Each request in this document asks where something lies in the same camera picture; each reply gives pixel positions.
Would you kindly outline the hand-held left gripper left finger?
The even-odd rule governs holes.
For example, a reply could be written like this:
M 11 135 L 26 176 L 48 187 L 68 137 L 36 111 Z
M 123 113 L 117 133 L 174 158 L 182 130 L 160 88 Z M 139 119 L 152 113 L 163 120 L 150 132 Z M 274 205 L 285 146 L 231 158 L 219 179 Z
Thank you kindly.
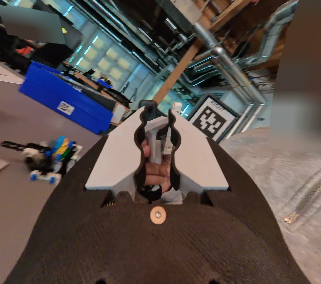
M 146 108 L 140 108 L 109 133 L 85 184 L 86 190 L 110 190 L 114 197 L 126 191 L 134 198 L 134 175 L 141 170 L 145 158 L 141 143 L 147 114 Z

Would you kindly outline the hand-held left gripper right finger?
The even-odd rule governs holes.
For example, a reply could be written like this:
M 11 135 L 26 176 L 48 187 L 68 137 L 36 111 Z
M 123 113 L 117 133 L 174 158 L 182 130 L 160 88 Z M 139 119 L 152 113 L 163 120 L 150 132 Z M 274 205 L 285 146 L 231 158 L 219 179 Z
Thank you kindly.
M 176 111 L 169 110 L 171 128 L 170 181 L 175 190 L 186 196 L 209 190 L 227 190 L 225 178 L 208 138 Z

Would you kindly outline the partly built lego model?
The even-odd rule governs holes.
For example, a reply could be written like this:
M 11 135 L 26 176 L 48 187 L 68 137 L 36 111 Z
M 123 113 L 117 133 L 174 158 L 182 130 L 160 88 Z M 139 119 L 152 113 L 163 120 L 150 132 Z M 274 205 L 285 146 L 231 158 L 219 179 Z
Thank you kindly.
M 30 181 L 44 181 L 57 185 L 66 173 L 78 162 L 83 149 L 75 141 L 65 136 L 50 143 L 41 142 L 19 144 L 12 141 L 1 142 L 1 147 L 18 151 L 29 170 Z

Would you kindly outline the person's right hand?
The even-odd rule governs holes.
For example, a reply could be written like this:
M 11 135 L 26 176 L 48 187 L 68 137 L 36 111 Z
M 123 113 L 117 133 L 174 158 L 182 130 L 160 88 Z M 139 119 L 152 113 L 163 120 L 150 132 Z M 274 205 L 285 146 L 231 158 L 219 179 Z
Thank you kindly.
M 141 147 L 143 149 L 145 159 L 146 159 L 146 179 L 144 186 L 161 186 L 162 192 L 167 192 L 171 189 L 170 181 L 170 168 L 171 168 L 171 155 L 162 155 L 161 164 L 152 163 L 148 161 L 151 156 L 151 148 L 149 146 L 148 140 L 145 139 Z

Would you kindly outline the white cardboard box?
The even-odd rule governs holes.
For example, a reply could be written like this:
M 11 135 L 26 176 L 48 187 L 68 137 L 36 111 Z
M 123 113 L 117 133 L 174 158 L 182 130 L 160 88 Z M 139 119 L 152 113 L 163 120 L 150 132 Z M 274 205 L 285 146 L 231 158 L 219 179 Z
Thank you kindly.
M 130 111 L 131 111 L 130 108 L 117 103 L 114 106 L 114 109 L 112 111 L 113 116 L 112 116 L 112 119 L 110 120 L 110 124 L 118 126 L 123 122 L 123 119 L 129 114 Z

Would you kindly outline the person's grey zip sweater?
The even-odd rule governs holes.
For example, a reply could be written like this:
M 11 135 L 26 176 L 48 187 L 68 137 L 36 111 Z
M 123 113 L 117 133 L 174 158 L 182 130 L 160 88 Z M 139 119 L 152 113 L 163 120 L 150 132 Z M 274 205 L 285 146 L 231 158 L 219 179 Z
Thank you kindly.
M 233 135 L 220 146 L 265 196 L 310 283 L 321 283 L 320 154 L 276 148 L 270 127 Z

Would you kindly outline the blue plastic bin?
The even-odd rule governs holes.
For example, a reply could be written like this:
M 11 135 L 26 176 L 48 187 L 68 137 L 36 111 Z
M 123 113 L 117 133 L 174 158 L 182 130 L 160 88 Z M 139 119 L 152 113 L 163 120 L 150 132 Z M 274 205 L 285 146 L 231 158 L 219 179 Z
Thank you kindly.
M 110 127 L 112 111 L 61 79 L 56 69 L 41 63 L 31 61 L 19 92 L 96 135 Z

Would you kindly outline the wooden post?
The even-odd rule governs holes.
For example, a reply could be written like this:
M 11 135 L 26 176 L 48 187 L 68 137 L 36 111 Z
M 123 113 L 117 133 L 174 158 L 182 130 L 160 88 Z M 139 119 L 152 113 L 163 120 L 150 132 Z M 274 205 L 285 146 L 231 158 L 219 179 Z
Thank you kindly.
M 153 101 L 155 101 L 157 105 L 160 105 L 168 92 L 171 90 L 172 86 L 177 82 L 182 73 L 185 71 L 189 63 L 195 58 L 202 46 L 203 42 L 198 38 L 193 42 L 182 59 L 179 61 L 178 65 L 174 68 L 172 73 L 169 75 L 167 80 L 162 84 L 162 86 L 154 96 Z

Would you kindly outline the silver ventilation duct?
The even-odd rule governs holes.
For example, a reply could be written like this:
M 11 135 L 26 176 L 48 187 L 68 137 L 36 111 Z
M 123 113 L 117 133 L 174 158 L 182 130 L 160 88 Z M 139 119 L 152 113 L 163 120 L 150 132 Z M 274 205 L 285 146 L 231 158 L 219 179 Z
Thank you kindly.
M 195 67 L 203 61 L 211 60 L 244 104 L 265 105 L 265 98 L 252 85 L 251 81 L 229 56 L 227 50 L 221 46 L 214 34 L 201 21 L 197 21 L 193 29 L 195 35 L 208 50 L 196 56 L 189 66 Z
M 272 55 L 283 27 L 292 21 L 299 0 L 282 4 L 270 17 L 264 27 L 264 36 L 258 52 L 237 60 L 241 69 L 266 62 Z

